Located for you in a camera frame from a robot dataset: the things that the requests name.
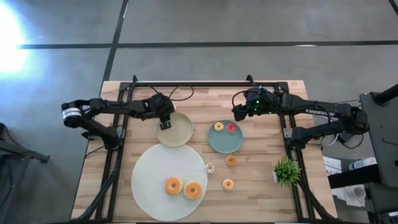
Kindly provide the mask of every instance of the wooden tabletop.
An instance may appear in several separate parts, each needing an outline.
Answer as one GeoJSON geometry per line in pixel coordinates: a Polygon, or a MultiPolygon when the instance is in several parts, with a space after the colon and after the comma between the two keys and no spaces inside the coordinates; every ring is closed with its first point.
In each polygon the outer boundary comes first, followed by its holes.
{"type": "MultiPolygon", "coordinates": [[[[304,82],[287,81],[291,94],[307,99],[304,82]]],[[[104,82],[101,97],[117,100],[120,82],[104,82]]],[[[168,95],[173,87],[157,87],[168,95]]],[[[216,166],[216,172],[208,175],[207,191],[199,207],[189,216],[178,222],[293,222],[297,221],[291,189],[281,188],[274,183],[272,166],[285,155],[280,120],[277,115],[263,115],[246,118],[238,122],[243,131],[244,142],[233,155],[238,159],[235,167],[225,163],[227,155],[212,150],[207,142],[209,127],[221,119],[234,120],[231,112],[231,98],[247,87],[195,87],[195,94],[186,101],[174,101],[177,111],[186,114],[194,123],[192,138],[187,142],[202,156],[205,163],[216,166]],[[234,181],[234,189],[225,191],[222,182],[234,181]]],[[[189,88],[180,88],[172,98],[185,98],[191,93],[189,88]]],[[[148,98],[154,91],[148,87],[134,89],[133,99],[148,98]]],[[[236,104],[244,101],[236,97],[236,104]]],[[[295,117],[297,126],[313,126],[312,116],[300,114],[295,117]]],[[[96,120],[109,126],[113,115],[101,114],[96,120]]],[[[131,174],[134,164],[142,153],[158,144],[155,131],[158,119],[142,122],[130,118],[123,162],[118,184],[118,194],[114,211],[114,222],[155,222],[144,213],[134,201],[131,192],[131,174]]],[[[91,141],[88,152],[102,146],[101,141],[91,141]]],[[[91,203],[101,185],[106,151],[92,153],[85,159],[80,184],[76,195],[72,218],[78,217],[91,203]]],[[[326,176],[325,166],[319,147],[307,146],[303,150],[310,188],[320,203],[333,216],[337,216],[335,204],[326,176]]],[[[303,193],[300,198],[305,217],[307,214],[303,193]]],[[[108,211],[109,194],[104,204],[108,211]]]]}

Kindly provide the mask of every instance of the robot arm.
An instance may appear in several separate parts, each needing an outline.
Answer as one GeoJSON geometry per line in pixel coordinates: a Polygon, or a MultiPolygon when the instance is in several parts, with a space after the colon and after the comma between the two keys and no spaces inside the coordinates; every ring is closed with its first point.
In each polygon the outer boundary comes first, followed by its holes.
{"type": "Polygon", "coordinates": [[[306,143],[312,138],[341,132],[363,134],[369,130],[366,113],[358,107],[346,103],[336,104],[304,100],[299,96],[288,93],[271,93],[261,86],[239,93],[243,93],[246,104],[233,105],[232,112],[236,121],[243,120],[246,115],[254,116],[255,114],[258,116],[262,114],[285,116],[306,113],[338,118],[337,121],[330,122],[329,120],[327,124],[308,129],[303,127],[285,129],[284,136],[288,139],[288,144],[295,149],[304,149],[306,143]]]}
{"type": "Polygon", "coordinates": [[[125,114],[132,118],[141,120],[159,118],[160,129],[171,128],[170,114],[174,113],[174,105],[171,100],[157,93],[148,99],[133,100],[127,103],[108,101],[101,98],[91,100],[76,100],[62,105],[63,123],[70,128],[83,128],[88,132],[82,135],[86,138],[99,136],[106,149],[117,149],[120,145],[120,138],[116,128],[105,127],[93,120],[95,115],[125,114]]]}

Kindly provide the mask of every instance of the small succulent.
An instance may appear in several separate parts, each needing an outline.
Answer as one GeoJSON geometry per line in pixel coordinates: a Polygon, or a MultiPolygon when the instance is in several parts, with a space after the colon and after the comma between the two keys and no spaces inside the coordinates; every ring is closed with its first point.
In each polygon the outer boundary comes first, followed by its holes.
{"type": "Polygon", "coordinates": [[[300,180],[300,169],[291,159],[278,161],[273,171],[276,173],[277,182],[280,183],[281,187],[291,187],[300,180]]]}

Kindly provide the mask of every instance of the toy donut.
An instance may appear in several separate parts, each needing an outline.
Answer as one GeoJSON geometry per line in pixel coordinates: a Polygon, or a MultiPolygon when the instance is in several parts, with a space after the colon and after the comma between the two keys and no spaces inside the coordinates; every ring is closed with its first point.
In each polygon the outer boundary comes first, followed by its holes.
{"type": "Polygon", "coordinates": [[[184,187],[184,195],[188,199],[199,199],[201,196],[201,185],[198,182],[187,183],[184,187]]]}
{"type": "Polygon", "coordinates": [[[235,130],[236,130],[236,126],[235,126],[234,123],[229,123],[229,124],[226,126],[226,129],[227,129],[229,132],[233,133],[233,132],[235,132],[235,130]]]}
{"type": "Polygon", "coordinates": [[[222,129],[224,129],[223,123],[217,122],[217,123],[214,124],[214,130],[221,131],[222,129]]]}
{"type": "Polygon", "coordinates": [[[206,164],[206,172],[208,174],[212,174],[214,173],[214,170],[216,169],[216,167],[214,166],[214,164],[206,164]]]}
{"type": "Polygon", "coordinates": [[[234,187],[234,182],[232,182],[232,180],[226,179],[223,182],[223,187],[225,190],[232,190],[234,187]]]}
{"type": "Polygon", "coordinates": [[[169,195],[178,195],[182,188],[182,183],[179,178],[169,177],[166,179],[165,189],[169,195]]]}
{"type": "Polygon", "coordinates": [[[236,157],[234,156],[227,156],[227,158],[225,159],[225,162],[227,165],[229,166],[235,166],[237,161],[236,161],[236,157]]]}

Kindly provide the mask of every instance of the gray floor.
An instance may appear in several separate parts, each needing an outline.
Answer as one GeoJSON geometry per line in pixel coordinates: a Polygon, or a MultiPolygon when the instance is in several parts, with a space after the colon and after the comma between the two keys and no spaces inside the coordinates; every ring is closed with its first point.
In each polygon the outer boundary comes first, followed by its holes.
{"type": "MultiPolygon", "coordinates": [[[[18,44],[111,43],[121,3],[5,1],[24,39],[18,44]]],[[[397,23],[388,0],[132,0],[120,42],[398,40],[397,23]]],[[[6,34],[5,40],[15,40],[6,34]]],[[[60,105],[98,96],[108,55],[109,49],[0,52],[0,66],[19,62],[12,71],[0,67],[0,122],[21,144],[51,155],[48,164],[31,162],[8,223],[68,220],[87,141],[63,126],[60,105]]],[[[110,80],[132,74],[140,80],[241,80],[250,73],[258,80],[305,80],[310,99],[343,101],[397,83],[397,56],[393,45],[119,49],[110,80]]],[[[335,144],[323,153],[373,154],[368,137],[355,150],[335,144]]],[[[366,222],[363,212],[337,207],[339,217],[366,222]]]]}

